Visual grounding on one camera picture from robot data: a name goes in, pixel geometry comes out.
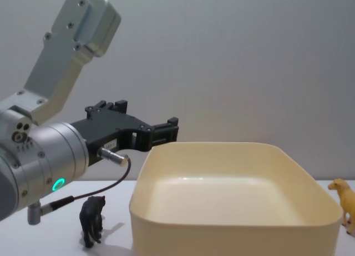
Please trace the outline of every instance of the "table surface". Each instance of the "table surface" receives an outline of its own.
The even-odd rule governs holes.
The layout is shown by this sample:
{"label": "table surface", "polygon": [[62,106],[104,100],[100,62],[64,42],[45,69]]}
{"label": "table surface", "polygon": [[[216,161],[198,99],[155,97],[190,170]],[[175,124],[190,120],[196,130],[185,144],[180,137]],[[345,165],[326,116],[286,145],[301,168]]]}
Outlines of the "table surface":
{"label": "table surface", "polygon": [[[329,194],[339,202],[335,191],[327,189],[330,181],[318,181]],[[355,180],[348,181],[355,188]],[[41,200],[42,205],[69,195],[79,195],[100,189],[112,181],[73,182],[61,190]],[[42,217],[40,224],[27,224],[27,210],[23,209],[0,222],[0,255],[19,256],[133,256],[132,232],[129,214],[129,201],[135,181],[123,181],[106,191],[106,206],[103,210],[102,243],[85,249],[79,212],[85,199],[58,209]],[[350,256],[355,252],[355,237],[340,228],[335,256]]]}

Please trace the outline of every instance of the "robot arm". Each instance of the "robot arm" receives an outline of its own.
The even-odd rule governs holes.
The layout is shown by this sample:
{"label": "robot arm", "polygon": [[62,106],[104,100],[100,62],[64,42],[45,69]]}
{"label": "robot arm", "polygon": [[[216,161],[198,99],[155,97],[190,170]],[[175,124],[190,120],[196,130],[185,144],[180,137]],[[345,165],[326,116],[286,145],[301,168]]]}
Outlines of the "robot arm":
{"label": "robot arm", "polygon": [[177,118],[150,126],[126,114],[126,101],[102,101],[85,109],[84,120],[42,126],[63,108],[83,66],[106,52],[120,21],[107,0],[66,0],[24,88],[0,102],[0,221],[25,207],[40,211],[41,198],[101,159],[122,163],[120,149],[176,141]]}

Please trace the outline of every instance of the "yellow animal figurine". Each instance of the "yellow animal figurine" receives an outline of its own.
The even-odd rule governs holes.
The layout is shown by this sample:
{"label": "yellow animal figurine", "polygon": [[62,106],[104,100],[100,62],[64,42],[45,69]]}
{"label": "yellow animal figurine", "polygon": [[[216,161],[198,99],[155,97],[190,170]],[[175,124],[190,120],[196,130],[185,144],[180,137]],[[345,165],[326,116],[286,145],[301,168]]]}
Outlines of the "yellow animal figurine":
{"label": "yellow animal figurine", "polygon": [[346,231],[348,234],[352,234],[355,230],[355,192],[351,190],[349,184],[340,178],[335,179],[328,185],[329,190],[336,190],[340,198],[340,205],[343,208],[343,226],[346,226],[346,215],[350,215],[348,223],[350,223],[349,229]]}

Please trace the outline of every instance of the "plastic container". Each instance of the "plastic container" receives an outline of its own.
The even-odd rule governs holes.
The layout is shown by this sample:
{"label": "plastic container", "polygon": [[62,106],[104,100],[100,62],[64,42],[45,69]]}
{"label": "plastic container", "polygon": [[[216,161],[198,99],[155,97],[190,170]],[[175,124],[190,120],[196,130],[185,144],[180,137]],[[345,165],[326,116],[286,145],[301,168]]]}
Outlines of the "plastic container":
{"label": "plastic container", "polygon": [[130,201],[136,256],[331,256],[342,210],[294,160],[261,143],[170,143]]}

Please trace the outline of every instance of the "gray wall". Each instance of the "gray wall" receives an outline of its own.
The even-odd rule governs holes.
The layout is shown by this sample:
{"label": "gray wall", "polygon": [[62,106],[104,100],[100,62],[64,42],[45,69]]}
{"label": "gray wall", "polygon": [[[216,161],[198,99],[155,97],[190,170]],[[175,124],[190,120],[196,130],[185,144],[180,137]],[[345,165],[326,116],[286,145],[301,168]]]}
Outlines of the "gray wall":
{"label": "gray wall", "polygon": [[[111,47],[51,122],[126,99],[148,123],[179,117],[179,141],[271,143],[316,178],[355,178],[355,0],[110,1],[123,19]],[[24,85],[63,2],[0,0],[1,98]],[[134,178],[146,153],[130,155]]]}

